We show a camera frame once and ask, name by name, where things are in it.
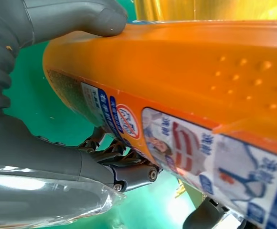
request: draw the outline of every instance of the clear plastic film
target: clear plastic film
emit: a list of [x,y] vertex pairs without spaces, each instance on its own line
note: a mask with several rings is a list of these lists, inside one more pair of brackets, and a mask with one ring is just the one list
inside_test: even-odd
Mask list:
[[[31,171],[0,166],[0,228],[70,224],[78,218],[108,211],[125,198],[122,193],[88,178],[35,178],[28,176]],[[19,176],[18,172],[27,176]]]
[[0,174],[16,175],[24,177],[45,177],[48,179],[61,179],[61,180],[77,180],[78,176],[73,176],[70,174],[58,174],[43,170],[30,169],[30,168],[19,168],[12,166],[0,165]]

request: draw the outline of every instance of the orange plastic bottle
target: orange plastic bottle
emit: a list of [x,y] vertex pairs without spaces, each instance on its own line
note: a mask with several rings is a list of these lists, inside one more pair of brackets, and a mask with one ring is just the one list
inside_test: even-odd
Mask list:
[[66,105],[262,227],[277,228],[277,21],[127,25],[51,42]]

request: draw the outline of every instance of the black mechanical part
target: black mechanical part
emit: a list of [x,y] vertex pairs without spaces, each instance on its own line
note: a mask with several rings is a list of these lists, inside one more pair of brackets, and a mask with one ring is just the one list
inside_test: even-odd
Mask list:
[[258,227],[244,219],[238,229],[258,229]]
[[107,166],[114,175],[114,190],[126,192],[154,183],[161,170],[131,149],[125,155],[123,143],[115,139],[108,148],[90,155],[99,164]]
[[226,207],[207,197],[184,222],[183,229],[212,229],[228,211]]
[[78,146],[79,149],[88,153],[96,151],[100,143],[104,138],[105,132],[101,127],[95,127],[92,136],[86,139],[83,143]]

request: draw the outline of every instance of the green surface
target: green surface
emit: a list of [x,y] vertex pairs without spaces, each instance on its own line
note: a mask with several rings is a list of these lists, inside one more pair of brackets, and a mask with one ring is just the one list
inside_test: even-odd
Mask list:
[[[129,20],[135,19],[132,1],[120,2],[129,12]],[[67,108],[49,86],[42,67],[45,46],[42,43],[21,51],[11,75],[12,86],[5,91],[11,99],[11,106],[5,112],[22,119],[34,135],[78,145],[92,134],[93,125]],[[180,229],[194,207],[186,194],[174,199],[177,187],[176,178],[162,173],[154,184],[127,193],[124,203],[107,213],[59,228]]]

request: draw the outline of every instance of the metal bolt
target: metal bolt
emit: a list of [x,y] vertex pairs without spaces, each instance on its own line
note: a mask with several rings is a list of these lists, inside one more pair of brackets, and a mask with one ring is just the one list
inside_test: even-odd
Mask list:
[[151,181],[155,181],[157,178],[157,172],[155,169],[152,169],[151,171],[150,171],[149,173],[149,179]]
[[113,186],[113,189],[117,192],[122,190],[122,188],[123,188],[123,186],[120,185],[120,184],[116,184],[116,185]]

